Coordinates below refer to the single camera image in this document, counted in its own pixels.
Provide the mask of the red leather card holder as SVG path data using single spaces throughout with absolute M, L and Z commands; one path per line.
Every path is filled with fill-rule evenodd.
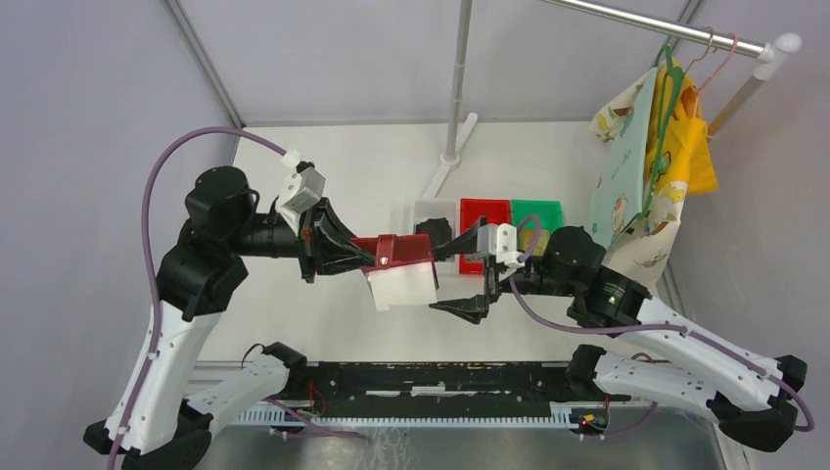
M 370 255 L 362 267 L 377 311 L 394 306 L 428 306 L 438 301 L 438 275 L 431 239 L 427 234 L 384 234 L 352 238 Z

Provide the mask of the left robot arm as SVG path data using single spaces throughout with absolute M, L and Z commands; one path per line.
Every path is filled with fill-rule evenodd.
M 294 180 L 311 192 L 310 201 L 262 213 L 240 169 L 219 166 L 197 178 L 175 245 L 149 267 L 144 352 L 113 413 L 84 432 L 84 442 L 110 468 L 192 469 L 249 408 L 278 395 L 295 399 L 307 389 L 306 357 L 276 342 L 218 385 L 186 394 L 208 336 L 248 277 L 245 258 L 294 259 L 307 282 L 375 263 L 322 196 L 314 166 L 301 164 Z

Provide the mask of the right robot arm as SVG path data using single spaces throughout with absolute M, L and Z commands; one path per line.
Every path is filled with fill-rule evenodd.
M 470 299 L 440 301 L 436 309 L 479 323 L 504 293 L 520 306 L 530 296 L 570 300 L 567 330 L 607 336 L 655 353 L 639 362 L 582 345 L 565 374 L 579 400 L 596 394 L 653 401 L 714 423 L 735 442 L 779 450 L 795 433 L 813 430 L 800 391 L 807 365 L 792 355 L 769 357 L 727 342 L 654 297 L 640 283 L 605 266 L 605 249 L 582 228 L 554 230 L 541 255 L 518 246 L 520 230 L 478 221 L 436 245 L 436 259 L 471 255 L 484 264 L 484 290 Z

